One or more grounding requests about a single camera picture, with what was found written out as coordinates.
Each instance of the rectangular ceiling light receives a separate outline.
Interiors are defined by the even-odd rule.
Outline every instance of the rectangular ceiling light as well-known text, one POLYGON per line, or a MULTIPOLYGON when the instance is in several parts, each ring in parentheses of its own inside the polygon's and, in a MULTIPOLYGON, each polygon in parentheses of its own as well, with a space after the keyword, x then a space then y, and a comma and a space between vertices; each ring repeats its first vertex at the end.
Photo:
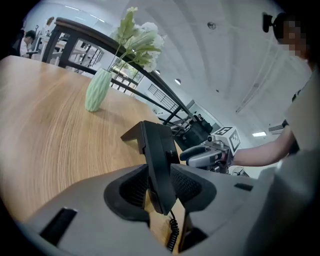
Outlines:
POLYGON ((79 9, 77 9, 77 8, 73 8, 73 7, 68 6, 68 5, 65 5, 65 7, 79 11, 79 9))
POLYGON ((252 133, 252 135, 253 135, 253 137, 267 136, 267 134, 264 131, 252 133))

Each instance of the coiled black cord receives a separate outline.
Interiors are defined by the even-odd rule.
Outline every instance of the coiled black cord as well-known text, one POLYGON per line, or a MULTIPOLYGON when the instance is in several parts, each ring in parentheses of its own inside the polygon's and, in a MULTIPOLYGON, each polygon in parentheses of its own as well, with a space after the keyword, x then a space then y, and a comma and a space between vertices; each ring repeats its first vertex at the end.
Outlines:
POLYGON ((171 228, 171 234, 169 237, 169 241, 166 244, 166 247, 169 249, 170 252, 173 252, 178 239, 178 235, 179 235, 179 227, 178 227, 178 222, 176 220, 176 217, 172 212, 172 210, 170 210, 170 213, 172 215, 172 219, 170 219, 170 222, 169 222, 170 228, 171 228))

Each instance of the person in white shirt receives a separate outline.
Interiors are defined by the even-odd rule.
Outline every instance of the person in white shirt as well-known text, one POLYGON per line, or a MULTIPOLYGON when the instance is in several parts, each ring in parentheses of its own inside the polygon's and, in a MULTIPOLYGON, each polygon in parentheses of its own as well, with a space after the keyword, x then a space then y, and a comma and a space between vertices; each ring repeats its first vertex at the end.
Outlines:
POLYGON ((28 58, 28 54, 27 52, 29 51, 29 47, 31 46, 31 44, 33 43, 33 41, 36 38, 36 32, 33 30, 28 31, 27 33, 25 33, 21 44, 20 44, 20 56, 21 57, 25 57, 28 58))
POLYGON ((41 30, 41 34, 44 36, 47 36, 48 34, 50 34, 52 27, 51 24, 54 21, 55 17, 50 17, 47 19, 46 23, 44 24, 42 30, 41 30))

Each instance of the black and white square marker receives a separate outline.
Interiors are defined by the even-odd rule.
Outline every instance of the black and white square marker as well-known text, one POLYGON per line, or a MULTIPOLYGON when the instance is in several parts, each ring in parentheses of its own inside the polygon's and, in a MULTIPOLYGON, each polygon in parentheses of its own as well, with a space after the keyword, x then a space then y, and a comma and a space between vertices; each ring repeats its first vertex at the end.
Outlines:
POLYGON ((232 129, 232 127, 222 127, 220 130, 218 130, 217 132, 215 132, 215 135, 224 135, 225 133, 227 133, 228 131, 230 131, 232 129))
POLYGON ((231 142, 231 147, 232 147, 233 152, 235 152, 240 145, 240 139, 239 139, 239 135, 237 133, 237 130, 235 130, 231 134, 231 136, 229 137, 229 141, 231 142))

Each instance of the black slot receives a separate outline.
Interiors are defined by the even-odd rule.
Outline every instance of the black slot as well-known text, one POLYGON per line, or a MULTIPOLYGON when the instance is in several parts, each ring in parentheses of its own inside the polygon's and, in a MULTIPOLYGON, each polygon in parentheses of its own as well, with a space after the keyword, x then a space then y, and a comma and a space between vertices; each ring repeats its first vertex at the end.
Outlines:
POLYGON ((241 189, 241 190, 246 190, 246 191, 251 191, 253 189, 253 186, 243 184, 243 183, 237 183, 234 185, 236 188, 241 189))
POLYGON ((40 233, 40 236, 56 246, 76 214, 75 210, 62 208, 40 233))

